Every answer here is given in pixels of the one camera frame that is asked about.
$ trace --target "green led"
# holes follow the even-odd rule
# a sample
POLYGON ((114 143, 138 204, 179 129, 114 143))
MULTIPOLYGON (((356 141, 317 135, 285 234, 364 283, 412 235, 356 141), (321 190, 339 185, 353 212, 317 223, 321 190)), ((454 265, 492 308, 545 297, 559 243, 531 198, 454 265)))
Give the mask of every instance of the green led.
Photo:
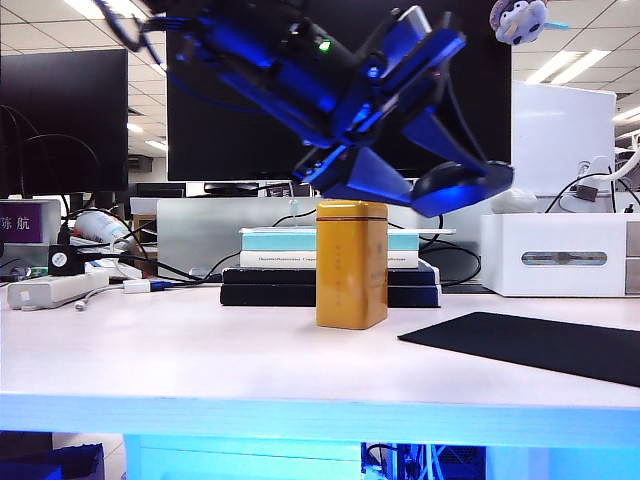
POLYGON ((318 50, 320 50, 322 53, 328 53, 329 50, 331 50, 331 40, 323 40, 322 43, 318 45, 318 50))

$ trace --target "monitor screen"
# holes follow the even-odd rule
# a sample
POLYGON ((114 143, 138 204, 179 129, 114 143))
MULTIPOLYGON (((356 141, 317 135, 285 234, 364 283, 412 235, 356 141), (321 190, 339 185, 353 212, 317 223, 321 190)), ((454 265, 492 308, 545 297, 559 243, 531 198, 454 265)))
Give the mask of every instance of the monitor screen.
POLYGON ((9 193, 126 190, 126 52, 13 55, 1 62, 0 103, 13 109, 2 109, 1 117, 9 193), (50 134, 82 140, 97 159, 69 138, 29 140, 50 134))
MULTIPOLYGON (((496 41, 489 26, 493 0, 311 0, 308 16, 352 51, 357 50, 394 7, 420 5, 432 25, 446 11, 459 19, 468 45, 452 62, 452 80, 471 130, 488 158, 510 162, 511 49, 496 41)), ((193 14, 203 2, 176 8, 193 14)), ((169 68, 200 94, 235 105, 251 105, 217 81, 196 61, 175 60, 184 43, 169 34, 169 68)), ((285 179, 307 148, 277 120, 266 115, 222 110, 194 99, 169 83, 169 179, 172 181, 285 179)), ((415 146, 389 119, 374 149, 407 178, 417 178, 442 159, 415 146)))

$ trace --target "white box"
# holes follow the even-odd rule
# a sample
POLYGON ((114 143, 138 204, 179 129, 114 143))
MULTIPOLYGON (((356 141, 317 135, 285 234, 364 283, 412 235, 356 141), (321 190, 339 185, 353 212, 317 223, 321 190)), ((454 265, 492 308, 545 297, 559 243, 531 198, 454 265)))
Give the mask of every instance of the white box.
POLYGON ((640 214, 484 215, 482 283, 506 297, 633 296, 638 222, 640 214))

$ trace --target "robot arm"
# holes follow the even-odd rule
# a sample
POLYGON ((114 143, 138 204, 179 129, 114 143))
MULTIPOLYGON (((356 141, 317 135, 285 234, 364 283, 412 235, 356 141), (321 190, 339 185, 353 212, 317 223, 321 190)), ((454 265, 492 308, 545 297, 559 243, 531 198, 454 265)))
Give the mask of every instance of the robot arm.
MULTIPOLYGON (((108 13, 104 0, 94 1, 108 13)), ((177 3, 145 1, 154 13, 177 3)), ((306 3, 199 1, 194 18, 155 17, 141 30, 182 33, 212 73, 314 146, 293 176, 325 196, 437 216, 511 186, 511 167, 483 158, 457 108, 448 64, 465 38, 448 18, 432 28, 421 8, 395 9, 351 52, 304 15, 306 3), (413 189, 372 150, 394 111, 409 140, 448 160, 413 189)))

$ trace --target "ceiling tile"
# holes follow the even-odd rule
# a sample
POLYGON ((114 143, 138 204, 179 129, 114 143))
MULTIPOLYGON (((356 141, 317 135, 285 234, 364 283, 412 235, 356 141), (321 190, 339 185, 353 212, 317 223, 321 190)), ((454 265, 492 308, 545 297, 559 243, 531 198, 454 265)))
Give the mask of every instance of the ceiling tile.
POLYGON ((0 7, 0 23, 24 23, 24 20, 15 16, 6 8, 0 7))
POLYGON ((536 70, 518 70, 512 73, 511 78, 513 80, 519 80, 521 82, 524 82, 527 80, 527 78, 529 78, 535 72, 536 70))
POLYGON ((514 52, 514 70, 537 70, 553 58, 554 52, 514 52))
POLYGON ((24 54, 30 54, 30 53, 58 53, 58 52, 70 52, 71 49, 67 48, 67 47, 61 47, 61 48, 39 48, 36 50, 20 50, 22 53, 24 54))
POLYGON ((623 75, 629 73, 631 68, 599 68, 593 67, 578 75, 574 80, 576 82, 613 82, 623 75))
POLYGON ((133 82, 133 86, 147 95, 166 95, 166 80, 153 80, 146 82, 133 82))
POLYGON ((535 42, 513 47, 514 52, 558 52, 579 30, 545 30, 535 42))
POLYGON ((616 50, 598 62, 598 67, 640 67, 640 50, 616 50))
POLYGON ((611 82, 605 85, 603 90, 616 93, 635 93, 640 90, 640 82, 611 82))
POLYGON ((609 5, 611 0, 549 2, 549 20, 568 23, 571 28, 584 28, 609 5))
POLYGON ((30 23, 84 18, 62 0, 2 0, 2 6, 30 23))
POLYGON ((600 90, 606 84, 607 84, 606 82, 600 82, 600 83, 596 83, 596 82, 594 82, 594 83, 572 82, 572 83, 567 83, 565 85, 565 87, 580 88, 582 90, 600 90))
POLYGON ((151 97, 158 102, 160 105, 167 104, 167 96, 166 95, 151 95, 151 97))
POLYGON ((160 73, 156 72, 149 65, 131 65, 129 66, 129 81, 144 82, 147 80, 159 80, 162 78, 160 73))
POLYGON ((2 25, 0 28, 2 43, 15 50, 23 48, 29 50, 36 48, 59 48, 64 46, 37 28, 26 23, 2 25))
POLYGON ((35 25, 67 47, 93 47, 117 43, 88 20, 79 22, 38 23, 35 25))
POLYGON ((580 52, 589 52, 593 49, 615 50, 638 32, 640 27, 588 28, 576 36, 565 49, 580 52))
POLYGON ((640 33, 620 47, 621 50, 640 50, 640 33))
POLYGON ((590 26, 640 27, 640 0, 625 0, 613 3, 590 26))
POLYGON ((636 68, 618 79, 620 82, 640 82, 640 68, 636 68))
POLYGON ((129 95, 130 107, 141 107, 145 105, 158 105, 153 98, 148 95, 129 95))

